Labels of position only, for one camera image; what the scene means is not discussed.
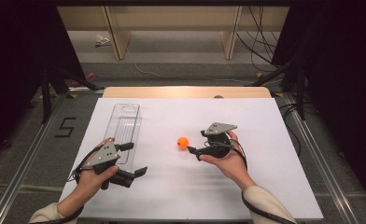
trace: cable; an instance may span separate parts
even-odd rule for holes
[[[282,217],[276,216],[271,213],[267,213],[265,211],[260,210],[259,208],[253,206],[251,203],[247,202],[244,197],[244,192],[242,192],[242,201],[244,202],[244,205],[252,212],[258,214],[259,216],[266,217],[274,222],[282,223],[282,224],[294,224],[294,222],[289,221],[287,219],[284,219]]]
[[[252,65],[259,71],[262,71],[262,72],[273,72],[273,71],[267,71],[267,70],[263,70],[261,68],[259,68],[258,66],[256,66],[254,63],[253,63],[253,53],[256,54],[257,56],[259,56],[260,58],[262,58],[265,62],[269,63],[270,65],[272,66],[275,66],[273,65],[268,59],[262,57],[258,52],[256,52],[253,48],[251,48],[247,43],[244,42],[244,40],[241,38],[241,36],[239,36],[239,34],[237,33],[236,34],[239,38],[239,40],[242,42],[242,44],[250,51],[250,61],[252,63]]]
[[[125,45],[124,41],[122,40],[122,37],[120,36],[119,33],[117,33],[119,39],[121,40],[121,43],[123,44],[123,46],[125,47],[125,49],[127,50],[127,52],[130,53],[130,51],[128,50],[128,47]],[[141,70],[137,63],[134,63],[134,66],[136,68],[137,71],[139,71],[142,74],[149,74],[149,75],[153,75],[155,77],[162,77],[162,78],[179,78],[179,79],[186,79],[186,80],[191,80],[191,79],[207,79],[207,80],[213,80],[213,81],[231,81],[231,82],[240,82],[240,83],[246,83],[246,84],[253,84],[255,82],[251,82],[251,81],[244,81],[244,80],[239,80],[239,79],[230,79],[230,78],[212,78],[212,77],[172,77],[172,76],[161,76],[158,75],[156,73],[153,72],[147,72],[147,71],[143,71]]]
[[[257,36],[258,36],[258,35],[259,35],[259,33],[260,33],[260,34],[261,34],[261,38],[262,38],[263,43],[264,43],[265,51],[267,52],[268,57],[270,57],[270,59],[272,59],[272,57],[270,56],[270,54],[269,54],[269,52],[268,52],[267,47],[265,46],[266,44],[269,46],[268,41],[267,41],[267,39],[264,37],[264,34],[263,34],[263,32],[262,32],[262,13],[263,13],[263,11],[264,11],[264,7],[263,7],[263,6],[260,6],[260,21],[259,21],[259,23],[257,22],[257,20],[256,20],[256,18],[255,18],[255,16],[254,16],[254,14],[253,14],[253,12],[252,12],[251,7],[248,7],[248,8],[249,8],[250,14],[252,15],[252,18],[253,18],[253,20],[254,20],[254,22],[256,23],[256,26],[257,26],[257,28],[258,28],[258,32],[257,32],[257,34],[256,34],[256,39],[257,39]]]
[[[247,161],[246,161],[246,154],[245,154],[244,148],[241,146],[241,144],[238,141],[236,141],[234,139],[230,139],[230,141],[235,142],[236,144],[238,144],[239,148],[241,148],[241,151],[239,151],[236,148],[233,148],[232,150],[235,151],[236,153],[238,153],[238,155],[242,158],[242,160],[244,161],[245,167],[247,169]]]
[[[293,112],[294,110],[297,109],[297,104],[282,105],[282,106],[279,107],[279,109],[282,109],[282,108],[287,107],[287,106],[289,108],[285,111],[284,115],[282,116],[282,119],[283,119],[286,127],[288,128],[288,130],[291,132],[291,134],[294,136],[294,138],[297,141],[297,144],[298,144],[297,156],[300,157],[300,155],[302,153],[302,143],[300,142],[299,137],[294,133],[294,131],[286,123],[286,117],[288,116],[288,114],[290,114],[291,112]]]
[[[271,32],[271,34],[273,35],[273,37],[275,38],[276,42],[278,42],[278,38],[276,38],[276,36],[274,35],[274,32]]]
[[[253,37],[253,35],[251,35],[249,31],[246,31],[246,33],[247,33],[247,35],[248,35],[250,38],[252,38],[254,41],[257,41],[257,42],[259,42],[259,43],[261,43],[261,44],[264,44],[264,42],[259,41],[258,39],[255,39],[255,37]],[[267,44],[267,45],[268,45],[268,46],[270,46],[270,47],[276,48],[276,46],[275,46],[275,45],[272,45],[272,44]]]
[[[73,180],[76,180],[76,182],[78,183],[79,179],[80,179],[80,172],[81,172],[81,168],[84,164],[84,162],[90,157],[90,155],[92,155],[92,153],[94,153],[95,151],[99,151],[99,149],[101,149],[102,147],[95,147],[93,150],[91,150],[90,153],[88,153],[84,159],[81,161],[81,163],[76,167],[75,170],[73,170],[72,174],[67,178],[66,182],[70,182]]]

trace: human hand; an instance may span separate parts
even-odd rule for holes
[[[227,131],[227,135],[230,136],[234,148],[242,153],[238,144],[238,136],[236,136],[233,131]],[[230,150],[225,157],[220,159],[210,155],[201,155],[200,160],[216,165],[220,171],[234,181],[241,190],[244,190],[249,186],[256,185],[247,172],[245,163],[241,156],[233,150]]]
[[[114,141],[114,138],[105,139],[97,147],[102,146],[107,141]],[[86,161],[89,161],[95,154],[96,152],[93,152]],[[84,206],[96,192],[98,192],[102,183],[113,176],[118,169],[117,166],[111,166],[99,175],[93,170],[82,170],[80,180],[75,189],[65,199],[58,203],[58,212],[64,217],[73,215],[79,208]]]

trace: transparent container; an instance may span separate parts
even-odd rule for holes
[[[118,152],[120,158],[116,164],[120,169],[128,172],[132,172],[133,169],[134,153],[142,122],[139,108],[140,105],[115,105],[105,134],[105,138],[115,138],[114,144],[134,143],[134,148],[131,150]]]

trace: orange ball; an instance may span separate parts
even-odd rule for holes
[[[184,149],[189,145],[189,139],[187,139],[187,137],[179,137],[179,139],[177,139],[177,145],[181,149]]]

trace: white tabletop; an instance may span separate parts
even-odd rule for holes
[[[218,168],[177,147],[180,136],[201,148],[213,122],[238,126],[248,171],[298,220],[322,219],[319,206],[274,99],[98,100],[72,170],[105,137],[115,104],[139,104],[142,117],[134,169],[148,172],[130,188],[110,184],[80,215],[102,220],[240,221],[250,219],[240,189]],[[61,199],[76,186],[66,183]]]

